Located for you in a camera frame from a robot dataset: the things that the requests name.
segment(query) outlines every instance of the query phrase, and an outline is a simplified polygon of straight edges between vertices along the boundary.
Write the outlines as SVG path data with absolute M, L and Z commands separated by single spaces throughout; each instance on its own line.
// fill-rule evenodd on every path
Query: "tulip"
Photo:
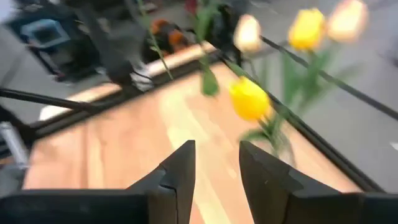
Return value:
M 313 50 L 323 36 L 325 19 L 318 9 L 300 10 L 289 30 L 289 43 L 297 50 Z
M 260 50 L 262 41 L 260 39 L 261 26 L 252 15 L 240 17 L 234 33 L 234 45 L 242 53 L 254 53 Z
M 365 28 L 368 7 L 360 0 L 345 0 L 336 6 L 328 21 L 328 36 L 337 42 L 353 42 Z
M 233 83 L 229 94 L 236 114 L 246 121 L 260 120 L 272 112 L 267 93 L 246 77 Z

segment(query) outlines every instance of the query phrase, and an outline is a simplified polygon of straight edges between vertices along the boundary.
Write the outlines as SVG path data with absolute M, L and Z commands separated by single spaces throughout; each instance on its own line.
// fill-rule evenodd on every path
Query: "vase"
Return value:
M 274 157 L 280 159 L 284 163 L 290 165 L 295 168 L 295 157 L 292 149 L 292 145 L 289 139 L 286 137 L 284 133 L 279 133 L 276 135 L 275 144 L 271 144 L 268 139 L 258 139 L 251 141 L 255 146 L 264 150 L 265 152 L 273 155 Z

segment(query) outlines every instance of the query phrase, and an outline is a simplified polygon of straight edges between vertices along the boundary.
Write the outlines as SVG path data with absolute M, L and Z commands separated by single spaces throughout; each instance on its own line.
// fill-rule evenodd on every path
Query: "wooden table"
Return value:
M 194 49 L 185 54 L 200 55 Z M 238 140 L 257 124 L 241 120 L 232 109 L 227 88 L 235 74 L 222 63 L 211 69 L 221 85 L 217 97 L 201 94 L 200 72 L 194 72 L 40 140 L 24 188 L 123 189 L 194 139 L 197 179 L 191 223 L 252 223 L 239 173 Z M 104 85 L 72 99 L 90 101 L 117 89 Z M 45 111 L 43 117 L 59 113 L 52 107 Z M 342 192 L 360 191 L 298 131 L 287 124 L 285 133 L 299 171 Z

